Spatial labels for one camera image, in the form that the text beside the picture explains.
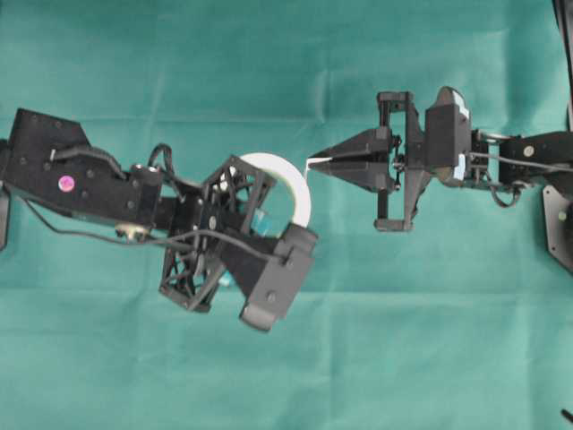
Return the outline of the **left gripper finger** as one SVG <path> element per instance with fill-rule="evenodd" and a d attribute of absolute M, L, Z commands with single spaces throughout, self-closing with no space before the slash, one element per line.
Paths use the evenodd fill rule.
<path fill-rule="evenodd" d="M 198 241 L 190 251 L 168 248 L 158 291 L 186 311 L 207 313 L 223 275 L 224 265 L 209 241 Z"/>
<path fill-rule="evenodd" d="M 229 157 L 201 184 L 207 224 L 219 232 L 250 233 L 255 212 L 276 184 L 271 174 L 237 156 Z"/>

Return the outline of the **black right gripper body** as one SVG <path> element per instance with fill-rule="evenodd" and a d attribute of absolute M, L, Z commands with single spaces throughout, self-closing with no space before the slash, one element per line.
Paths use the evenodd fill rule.
<path fill-rule="evenodd" d="M 389 136 L 387 153 L 394 149 L 392 167 L 397 176 L 392 183 L 378 192 L 378 217 L 374 221 L 374 227 L 381 232 L 409 231 L 413 227 L 413 219 L 417 213 L 417 203 L 425 187 L 430 182 L 430 174 L 424 168 L 424 134 L 419 124 L 418 112 L 414 104 L 414 95 L 409 91 L 391 92 L 383 91 L 377 95 L 377 103 L 380 113 L 380 129 L 386 131 Z M 392 113 L 405 113 L 405 139 L 401 141 L 398 136 L 393 136 L 390 128 L 390 116 Z M 404 218 L 389 219 L 388 203 L 389 194 L 397 189 L 399 175 L 404 175 Z"/>

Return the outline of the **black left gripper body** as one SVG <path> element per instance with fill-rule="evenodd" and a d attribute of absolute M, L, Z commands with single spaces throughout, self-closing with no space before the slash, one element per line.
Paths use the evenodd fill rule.
<path fill-rule="evenodd" d="M 173 249 L 190 251 L 198 241 L 209 241 L 210 248 L 215 251 L 218 258 L 222 245 L 225 243 L 238 245 L 249 252 L 248 245 L 238 240 L 239 236 L 247 237 L 246 233 L 216 231 L 214 219 L 211 220 L 211 226 L 208 226 L 201 184 L 175 180 L 173 188 L 175 203 L 172 212 L 172 238 L 178 243 L 178 246 Z"/>

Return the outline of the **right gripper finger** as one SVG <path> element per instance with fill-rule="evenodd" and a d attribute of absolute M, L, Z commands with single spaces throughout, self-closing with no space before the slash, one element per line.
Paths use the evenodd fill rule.
<path fill-rule="evenodd" d="M 395 180 L 389 173 L 387 163 L 368 161 L 322 161 L 311 162 L 311 170 L 333 176 L 370 192 L 395 188 Z"/>
<path fill-rule="evenodd" d="M 384 161 L 394 143 L 388 127 L 362 131 L 343 142 L 312 154 L 308 160 L 323 161 Z"/>

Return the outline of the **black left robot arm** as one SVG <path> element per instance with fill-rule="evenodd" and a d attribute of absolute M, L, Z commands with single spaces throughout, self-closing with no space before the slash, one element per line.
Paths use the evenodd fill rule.
<path fill-rule="evenodd" d="M 252 230 L 274 184 L 234 157 L 195 184 L 177 175 L 164 143 L 146 163 L 122 168 L 78 122 L 25 108 L 1 142 L 2 202 L 16 196 L 35 212 L 109 226 L 115 244 L 162 247 L 160 293 L 195 312 L 210 309 L 224 274 L 252 287 L 279 262 L 275 240 Z"/>

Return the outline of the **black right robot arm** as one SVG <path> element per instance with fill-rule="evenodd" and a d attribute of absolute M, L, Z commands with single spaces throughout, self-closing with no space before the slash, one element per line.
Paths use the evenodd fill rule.
<path fill-rule="evenodd" d="M 539 184 L 572 195 L 570 131 L 521 136 L 474 129 L 465 98 L 448 86 L 424 115 L 410 91 L 380 92 L 377 105 L 378 127 L 311 155 L 307 167 L 376 194 L 373 225 L 381 232 L 413 228 L 417 203 L 434 178 L 488 191 L 502 208 Z"/>

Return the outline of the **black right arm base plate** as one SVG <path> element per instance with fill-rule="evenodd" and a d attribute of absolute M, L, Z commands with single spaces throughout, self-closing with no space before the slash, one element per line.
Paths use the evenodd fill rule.
<path fill-rule="evenodd" d="M 547 249 L 572 272 L 572 175 L 548 175 L 545 183 L 542 197 Z"/>

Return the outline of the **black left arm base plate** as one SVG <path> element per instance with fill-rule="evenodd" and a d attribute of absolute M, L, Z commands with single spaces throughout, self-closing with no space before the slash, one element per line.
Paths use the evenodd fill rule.
<path fill-rule="evenodd" d="M 11 196 L 4 186 L 4 182 L 0 185 L 0 250 L 6 248 L 8 242 L 8 225 L 10 216 L 10 200 Z"/>

